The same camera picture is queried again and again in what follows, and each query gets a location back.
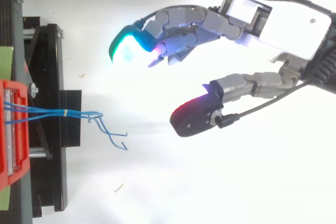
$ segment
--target red clamp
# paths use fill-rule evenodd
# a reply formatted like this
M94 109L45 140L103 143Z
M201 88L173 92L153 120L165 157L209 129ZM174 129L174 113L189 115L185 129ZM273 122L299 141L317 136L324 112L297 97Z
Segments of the red clamp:
M27 86L0 80L0 190L30 169L28 122L5 125L5 121L26 119L28 114L5 110L6 101L28 106Z

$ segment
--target blue wire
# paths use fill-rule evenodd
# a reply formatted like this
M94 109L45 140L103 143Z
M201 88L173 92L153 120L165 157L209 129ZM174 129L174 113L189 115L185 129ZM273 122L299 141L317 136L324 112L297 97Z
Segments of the blue wire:
M16 121L8 121L5 122L5 124L15 124L15 123L22 123L22 122L27 122L27 121L33 121L33 120L37 120L37 119L42 119L42 118L47 118L50 116L64 116L65 115L65 110L46 110L46 109L40 109L40 108L33 108L33 107L27 107L27 106L22 106L22 105L17 105L17 104L13 104L13 103L8 103L8 102L4 102L5 105L9 105L9 106L14 106L14 107L18 107L18 108L22 108L22 109L13 109L13 108L9 108L9 107L5 107L5 110L9 110L9 111L14 111L14 112L23 112L23 113L46 113L44 115L40 115L40 116L35 116L32 118L26 118L26 119L21 119L21 120L16 120ZM81 111L75 111L75 110L68 110L67 111L67 117L72 117L72 118L80 118L80 119L88 119L89 122L91 122L91 120L94 120L97 125L98 128L101 132L103 132L104 134L107 134L109 136L109 139L111 141L111 143L117 147L120 148L122 150L127 151L127 147L124 145L123 142L121 142L121 144L123 145L123 147L117 146L112 137L111 136L127 136L128 134L114 134L114 133L110 133L108 131L108 129L106 128L103 120L102 120L102 116L103 114L100 112L96 112L96 111L87 111L87 112L81 112Z
M13 104L13 103L9 103L9 102L4 102L5 105L8 106L12 106L12 107L18 107L18 108L22 108L20 109L12 109L12 108L8 108L5 107L6 110L11 110L11 111L16 111L17 112L27 112L27 110L30 110L31 113L63 113L65 112L65 110L49 110L49 109L40 109L40 108L35 108L35 107L28 107L28 106L22 106L22 105L17 105L17 104ZM103 113L100 113L98 111L86 111L86 112L81 112L81 111L76 111L76 110L67 110L68 114L83 114L83 115L100 115L103 116Z

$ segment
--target black cable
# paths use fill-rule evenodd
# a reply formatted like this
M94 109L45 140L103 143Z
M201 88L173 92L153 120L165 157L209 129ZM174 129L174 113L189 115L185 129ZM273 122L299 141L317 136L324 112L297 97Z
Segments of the black cable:
M163 9L171 9L171 8L179 8L179 7L180 8L197 8L197 7L201 7L201 6L199 6L199 5L172 5L172 6L165 7ZM146 17L144 17L142 19L148 20L151 17L154 17L159 11L161 11L163 9L157 10L156 12L153 12L153 13L147 15Z
M197 7L201 7L199 5L173 5L173 6L168 6L168 7L165 7L163 9L171 9L171 8L197 8ZM151 14L148 14L146 17L144 18L141 18L140 20L137 20L133 25L135 25L137 28L139 29L143 29L143 26L144 24L146 23L146 21L152 17L154 17L159 11L163 10L163 9L160 9L160 10L157 10Z
M219 128L224 128L226 126L229 126L229 125L233 124L234 122L238 121L243 116L250 115L250 114L252 114L254 112L257 112L257 111L259 111L259 110L261 110L261 109L263 109L263 108L265 108L267 106L270 106L270 105L272 105L272 104L280 101L281 99L289 96L293 92L295 92L295 91L297 91L299 89L302 89L303 87L305 87L305 86L307 86L309 84L312 84L312 82L311 81L306 81L306 82L304 82L304 83L302 83L302 84L300 84L300 85L298 85L298 86L296 86L296 87L294 87L294 88L286 91L285 93L279 95L278 97L276 97L276 98L274 98L274 99L272 99L272 100L270 100L268 102L265 102L264 104L259 105L259 106L255 107L253 109L247 110L247 111L245 111L243 113L217 116L215 118L215 122L216 122L216 124L217 124L217 126Z
M305 86L307 86L309 84L311 84L311 82L310 81L306 81L306 82L304 82L304 83L302 83L302 84L300 84L300 85L298 85L298 86L296 86L296 87L294 87L294 88L286 91L285 93L277 96L276 98L273 98L272 100L263 103L262 105L259 105L259 106L255 107L253 109L247 110L247 111L245 111L243 113L240 113L239 114L239 118L242 118L243 116L250 115L250 114L252 114L254 112L257 112L257 111L259 111L259 110L261 110L263 108L266 108L266 107L268 107L268 106L270 106L270 105L272 105L272 104L280 101L281 99L289 96L290 94L294 93L295 91L297 91L299 89L302 89L303 87L305 87Z

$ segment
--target white surface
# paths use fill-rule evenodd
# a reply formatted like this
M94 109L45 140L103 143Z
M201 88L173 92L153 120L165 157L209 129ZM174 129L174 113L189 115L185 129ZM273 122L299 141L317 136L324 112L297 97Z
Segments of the white surface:
M233 0L226 14L251 24L259 6L262 5L251 0Z
M311 60L328 31L330 17L293 2L257 1L272 7L260 41Z
M311 1L336 10L334 0ZM113 132L129 132L115 138L125 152L83 121L81 147L67 150L69 205L43 209L34 223L336 223L335 95L305 88L226 129L179 138L169 117L189 83L279 65L227 40L199 47L176 67L112 65L109 43L124 25L158 7L221 2L25 0L26 15L65 31L65 87L83 89L82 109L104 112ZM243 98L225 112L261 102Z

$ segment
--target metal rod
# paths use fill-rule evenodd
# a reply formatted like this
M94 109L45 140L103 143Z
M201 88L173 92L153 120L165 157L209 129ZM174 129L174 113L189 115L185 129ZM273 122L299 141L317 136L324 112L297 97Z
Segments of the metal rod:
M41 157L47 157L47 155L42 147L32 147L29 149L29 157L41 158Z
M11 102L11 91L9 89L4 90L5 101ZM12 120L11 111L5 110L5 120ZM6 149L7 149L7 169L8 175L13 174L13 138L12 138L12 125L6 124Z
M23 39L30 40L33 39L35 33L35 29L24 29L23 30Z

